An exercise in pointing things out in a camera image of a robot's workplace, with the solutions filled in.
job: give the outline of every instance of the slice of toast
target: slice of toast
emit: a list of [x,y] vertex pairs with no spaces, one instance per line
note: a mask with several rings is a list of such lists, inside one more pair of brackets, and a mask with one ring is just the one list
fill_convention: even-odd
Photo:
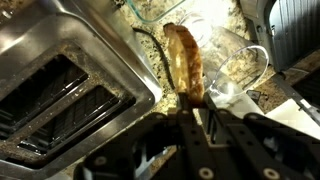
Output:
[[171,75],[176,93],[185,92],[193,105],[202,104],[203,67],[197,43],[184,26],[166,24],[164,33],[169,38]]

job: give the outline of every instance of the black cable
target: black cable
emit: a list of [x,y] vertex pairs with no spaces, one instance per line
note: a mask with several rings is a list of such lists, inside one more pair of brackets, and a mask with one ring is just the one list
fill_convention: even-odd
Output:
[[169,61],[168,61],[168,58],[166,57],[163,49],[161,48],[161,45],[160,45],[159,41],[151,33],[147,32],[147,31],[145,31],[143,29],[139,29],[139,28],[135,28],[135,27],[133,27],[132,29],[135,32],[148,35],[149,37],[151,37],[152,41],[156,44],[156,47],[157,47],[157,49],[158,49],[158,51],[160,53],[160,57],[161,57],[161,60],[162,60],[163,66],[164,66],[164,71],[165,71],[167,79],[169,81],[169,85],[170,85],[171,89],[174,90],[174,84],[173,84],[173,81],[172,81],[170,68],[169,68]]

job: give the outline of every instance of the stainless steel toaster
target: stainless steel toaster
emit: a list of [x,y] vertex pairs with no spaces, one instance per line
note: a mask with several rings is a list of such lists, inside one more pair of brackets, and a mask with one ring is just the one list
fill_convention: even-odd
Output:
[[34,1],[0,27],[0,174],[50,177],[161,96],[113,1]]

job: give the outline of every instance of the toaster slot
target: toaster slot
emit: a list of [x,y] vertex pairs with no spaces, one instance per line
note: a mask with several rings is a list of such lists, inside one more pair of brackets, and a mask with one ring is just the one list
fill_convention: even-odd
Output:
[[45,154],[93,122],[99,115],[119,104],[121,103],[117,97],[98,86],[22,141],[19,147]]
[[0,139],[7,139],[87,78],[67,57],[55,56],[0,101]]

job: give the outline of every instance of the glass bowl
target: glass bowl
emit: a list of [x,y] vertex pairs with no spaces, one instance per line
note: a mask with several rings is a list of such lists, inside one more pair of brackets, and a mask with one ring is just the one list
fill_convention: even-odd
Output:
[[126,0],[143,23],[157,22],[186,0]]

